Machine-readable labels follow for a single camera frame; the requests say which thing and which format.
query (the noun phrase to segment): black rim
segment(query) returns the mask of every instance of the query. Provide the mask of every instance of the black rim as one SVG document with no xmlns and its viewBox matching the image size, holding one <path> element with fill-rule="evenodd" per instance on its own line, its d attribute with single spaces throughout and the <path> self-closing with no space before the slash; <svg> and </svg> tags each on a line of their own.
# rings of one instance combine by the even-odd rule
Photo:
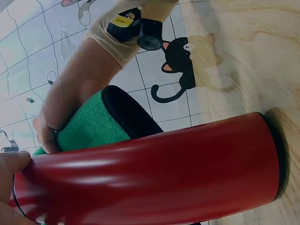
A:
<svg viewBox="0 0 300 225">
<path fill-rule="evenodd" d="M 19 203 L 18 203 L 18 201 L 17 201 L 17 198 L 16 198 L 16 196 L 15 196 L 15 175 L 13 175 L 12 194 L 13 194 L 14 201 L 15 201 L 15 204 L 17 205 L 18 209 L 20 210 L 20 212 L 21 212 L 25 217 L 27 217 L 26 214 L 25 214 L 25 213 L 23 212 L 23 210 L 21 209 L 21 207 L 20 207 L 20 205 L 19 205 Z"/>
<path fill-rule="evenodd" d="M 102 101 L 130 138 L 146 137 L 163 130 L 129 94 L 110 85 L 102 91 Z"/>
<path fill-rule="evenodd" d="M 258 114 L 263 118 L 263 120 L 266 122 L 271 135 L 273 137 L 273 141 L 276 147 L 277 156 L 278 156 L 278 164 L 279 164 L 279 186 L 277 194 L 274 198 L 276 200 L 279 198 L 286 189 L 287 182 L 288 182 L 288 152 L 285 147 L 285 139 L 283 136 L 278 132 L 278 129 L 276 128 L 274 122 L 267 118 L 266 116 L 262 115 L 258 112 Z"/>
</svg>

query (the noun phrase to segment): paw print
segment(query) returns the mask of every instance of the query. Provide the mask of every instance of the paw print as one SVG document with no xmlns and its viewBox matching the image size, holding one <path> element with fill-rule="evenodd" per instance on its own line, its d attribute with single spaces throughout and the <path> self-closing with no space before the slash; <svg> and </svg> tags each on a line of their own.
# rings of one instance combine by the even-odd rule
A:
<svg viewBox="0 0 300 225">
<path fill-rule="evenodd" d="M 35 100 L 33 100 L 31 97 L 28 97 L 26 100 L 27 100 L 28 102 L 30 102 L 30 103 L 34 103 L 34 102 L 35 102 Z"/>
</svg>

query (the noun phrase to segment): yellow tag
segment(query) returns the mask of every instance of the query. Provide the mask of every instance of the yellow tag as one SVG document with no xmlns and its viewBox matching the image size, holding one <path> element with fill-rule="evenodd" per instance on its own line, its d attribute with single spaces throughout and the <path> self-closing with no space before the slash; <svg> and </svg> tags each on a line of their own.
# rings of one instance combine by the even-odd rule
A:
<svg viewBox="0 0 300 225">
<path fill-rule="evenodd" d="M 132 24 L 133 20 L 130 18 L 123 17 L 121 15 L 117 15 L 111 23 L 118 27 L 129 27 Z"/>
</svg>

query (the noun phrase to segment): hand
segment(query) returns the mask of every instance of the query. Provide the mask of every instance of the hand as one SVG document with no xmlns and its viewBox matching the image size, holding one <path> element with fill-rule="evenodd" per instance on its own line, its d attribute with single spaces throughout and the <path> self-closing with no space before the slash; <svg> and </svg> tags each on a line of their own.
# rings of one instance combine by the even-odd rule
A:
<svg viewBox="0 0 300 225">
<path fill-rule="evenodd" d="M 86 39 L 49 91 L 39 117 L 47 153 L 59 152 L 55 131 L 63 129 L 80 106 L 105 88 L 121 70 L 119 63 L 93 39 Z"/>
<path fill-rule="evenodd" d="M 30 162 L 30 154 L 19 153 L 0 154 L 0 224 L 1 225 L 35 225 L 25 216 L 7 205 L 12 190 L 12 176 L 22 171 Z"/>
</svg>

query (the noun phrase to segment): beige sleeve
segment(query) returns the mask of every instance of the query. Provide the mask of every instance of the beige sleeve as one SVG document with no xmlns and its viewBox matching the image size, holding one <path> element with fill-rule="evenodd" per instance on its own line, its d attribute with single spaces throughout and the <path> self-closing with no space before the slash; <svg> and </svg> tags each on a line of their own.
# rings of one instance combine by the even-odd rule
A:
<svg viewBox="0 0 300 225">
<path fill-rule="evenodd" d="M 116 0 L 112 9 L 102 15 L 88 30 L 87 38 L 92 38 L 105 48 L 122 68 L 139 51 L 136 38 L 126 43 L 118 42 L 106 32 L 108 23 L 118 14 L 126 10 L 142 7 L 142 18 L 165 21 L 178 0 Z"/>
</svg>

